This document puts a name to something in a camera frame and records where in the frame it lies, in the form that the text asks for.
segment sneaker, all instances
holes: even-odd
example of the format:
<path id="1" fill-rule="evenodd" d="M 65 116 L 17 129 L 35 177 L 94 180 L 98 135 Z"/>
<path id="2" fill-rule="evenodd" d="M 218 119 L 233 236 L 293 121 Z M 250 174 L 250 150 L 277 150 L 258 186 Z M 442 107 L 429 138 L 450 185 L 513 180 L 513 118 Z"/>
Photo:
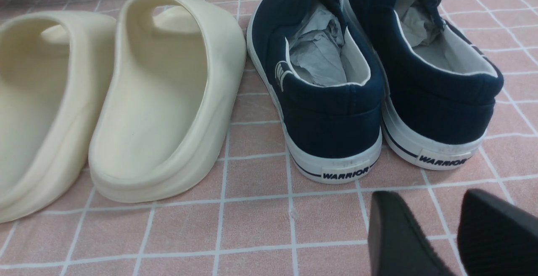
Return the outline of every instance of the sneaker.
<path id="1" fill-rule="evenodd" d="M 247 30 L 299 171 L 324 184 L 367 175 L 382 145 L 382 67 L 339 0 L 262 0 Z"/>
<path id="2" fill-rule="evenodd" d="M 441 0 L 342 0 L 386 74 L 382 129 L 389 146 L 419 167 L 449 170 L 478 150 L 503 75 L 442 19 Z"/>

